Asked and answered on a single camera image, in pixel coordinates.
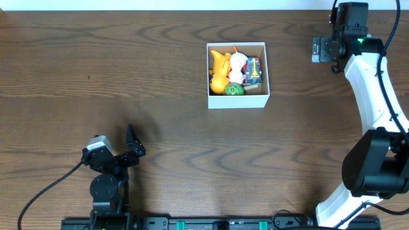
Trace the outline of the red grey toy car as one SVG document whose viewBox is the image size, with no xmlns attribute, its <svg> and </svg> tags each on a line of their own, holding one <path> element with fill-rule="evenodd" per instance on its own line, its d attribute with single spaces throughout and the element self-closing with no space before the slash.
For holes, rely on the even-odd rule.
<svg viewBox="0 0 409 230">
<path fill-rule="evenodd" d="M 262 69 L 259 57 L 249 57 L 244 68 L 246 85 L 254 85 L 262 83 Z"/>
</svg>

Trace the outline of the white cardboard box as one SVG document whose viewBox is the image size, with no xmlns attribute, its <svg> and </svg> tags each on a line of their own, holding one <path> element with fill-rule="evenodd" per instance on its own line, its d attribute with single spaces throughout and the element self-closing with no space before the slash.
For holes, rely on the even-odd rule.
<svg viewBox="0 0 409 230">
<path fill-rule="evenodd" d="M 210 89 L 210 70 L 213 68 L 214 58 L 211 53 L 216 50 L 222 54 L 235 52 L 234 47 L 239 52 L 244 53 L 248 58 L 260 58 L 262 69 L 262 83 L 259 88 L 244 91 L 241 96 L 225 96 L 215 94 Z M 208 107 L 210 109 L 238 109 L 238 108 L 261 108 L 264 107 L 270 96 L 268 64 L 265 43 L 263 42 L 236 42 L 236 43 L 209 43 L 207 45 L 207 66 L 208 66 Z"/>
</svg>

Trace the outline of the wooden pig rattle drum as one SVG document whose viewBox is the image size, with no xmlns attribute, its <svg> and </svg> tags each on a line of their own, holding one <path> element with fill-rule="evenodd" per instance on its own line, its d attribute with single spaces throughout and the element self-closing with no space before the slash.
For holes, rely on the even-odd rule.
<svg viewBox="0 0 409 230">
<path fill-rule="evenodd" d="M 259 84 L 252 84 L 252 85 L 246 85 L 243 87 L 244 91 L 252 90 L 252 89 L 257 89 L 259 88 Z"/>
</svg>

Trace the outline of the white pink chicken toy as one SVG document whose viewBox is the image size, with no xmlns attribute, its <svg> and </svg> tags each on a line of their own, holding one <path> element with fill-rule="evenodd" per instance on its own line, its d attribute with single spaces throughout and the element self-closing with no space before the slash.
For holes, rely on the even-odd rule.
<svg viewBox="0 0 409 230">
<path fill-rule="evenodd" d="M 234 47 L 235 52 L 230 57 L 231 71 L 228 73 L 229 82 L 234 82 L 238 84 L 243 84 L 246 75 L 242 72 L 243 67 L 247 64 L 248 57 L 238 51 Z"/>
</svg>

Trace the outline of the green number ball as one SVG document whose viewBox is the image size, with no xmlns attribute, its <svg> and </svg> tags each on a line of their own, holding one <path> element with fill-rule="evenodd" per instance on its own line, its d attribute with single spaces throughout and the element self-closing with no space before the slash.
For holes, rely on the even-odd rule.
<svg viewBox="0 0 409 230">
<path fill-rule="evenodd" d="M 225 96 L 241 96 L 244 95 L 244 89 L 241 84 L 239 83 L 229 83 L 223 91 L 223 95 Z"/>
</svg>

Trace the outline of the orange rubber dinosaur toy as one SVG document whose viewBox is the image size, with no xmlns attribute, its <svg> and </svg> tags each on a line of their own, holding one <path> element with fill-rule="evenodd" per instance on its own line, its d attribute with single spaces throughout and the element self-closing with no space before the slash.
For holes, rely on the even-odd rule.
<svg viewBox="0 0 409 230">
<path fill-rule="evenodd" d="M 211 51 L 214 62 L 210 70 L 212 78 L 210 79 L 210 89 L 215 94 L 223 94 L 224 88 L 229 84 L 228 73 L 230 72 L 231 53 L 222 54 L 216 50 Z"/>
</svg>

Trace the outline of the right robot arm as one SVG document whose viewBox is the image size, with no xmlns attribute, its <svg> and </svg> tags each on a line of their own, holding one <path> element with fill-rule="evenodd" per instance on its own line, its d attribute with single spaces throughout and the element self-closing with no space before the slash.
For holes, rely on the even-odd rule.
<svg viewBox="0 0 409 230">
<path fill-rule="evenodd" d="M 367 36 L 321 36 L 313 62 L 335 62 L 359 108 L 362 137 L 345 156 L 342 182 L 315 208 L 317 227 L 347 229 L 368 206 L 408 192 L 408 119 L 394 93 L 384 46 Z"/>
</svg>

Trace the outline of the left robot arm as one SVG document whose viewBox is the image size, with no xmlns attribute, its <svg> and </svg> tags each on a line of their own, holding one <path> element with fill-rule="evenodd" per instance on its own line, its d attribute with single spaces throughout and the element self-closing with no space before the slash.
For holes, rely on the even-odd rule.
<svg viewBox="0 0 409 230">
<path fill-rule="evenodd" d="M 89 192 L 93 198 L 90 229 L 136 229 L 139 225 L 128 209 L 128 168 L 139 164 L 146 149 L 137 138 L 133 126 L 127 126 L 125 144 L 128 151 L 114 155 L 111 142 L 104 135 L 96 135 L 82 149 L 81 162 L 99 173 Z"/>
</svg>

